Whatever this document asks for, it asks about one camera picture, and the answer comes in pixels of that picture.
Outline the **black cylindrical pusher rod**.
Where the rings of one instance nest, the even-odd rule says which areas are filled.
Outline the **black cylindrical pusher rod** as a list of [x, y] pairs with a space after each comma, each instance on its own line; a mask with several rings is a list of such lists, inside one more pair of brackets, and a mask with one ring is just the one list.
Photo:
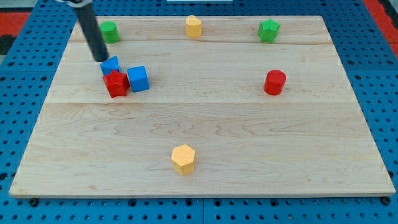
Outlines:
[[104, 62], [108, 59], [109, 53], [101, 34], [92, 2], [72, 2], [72, 6], [94, 61]]

